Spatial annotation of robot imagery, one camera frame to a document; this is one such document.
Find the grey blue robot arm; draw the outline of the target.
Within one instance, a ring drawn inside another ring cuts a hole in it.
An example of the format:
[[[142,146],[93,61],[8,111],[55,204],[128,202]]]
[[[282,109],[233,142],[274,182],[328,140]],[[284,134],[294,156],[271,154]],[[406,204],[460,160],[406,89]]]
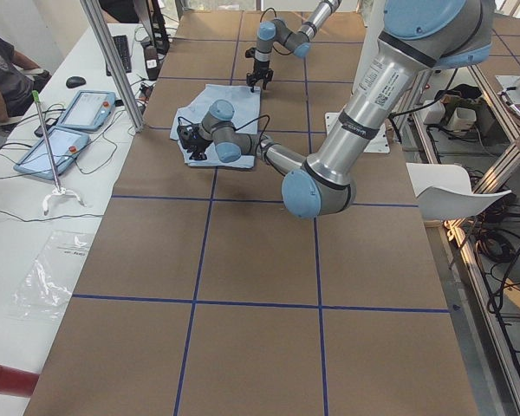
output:
[[[246,58],[254,59],[253,70],[246,75],[246,84],[250,91],[253,92],[260,81],[263,83],[262,89],[266,89],[272,81],[270,59],[276,43],[287,49],[290,54],[304,58],[310,51],[315,35],[340,5],[340,0],[320,1],[298,31],[291,30],[287,23],[277,16],[269,21],[260,22],[256,46],[245,51]]]
[[[421,71],[483,62],[491,51],[492,1],[387,1],[378,53],[320,149],[295,153],[263,133],[240,133],[234,107],[214,101],[198,123],[177,127],[182,147],[202,157],[213,147],[223,163],[256,156],[284,176],[285,207],[299,218],[346,210],[356,190],[350,171]]]

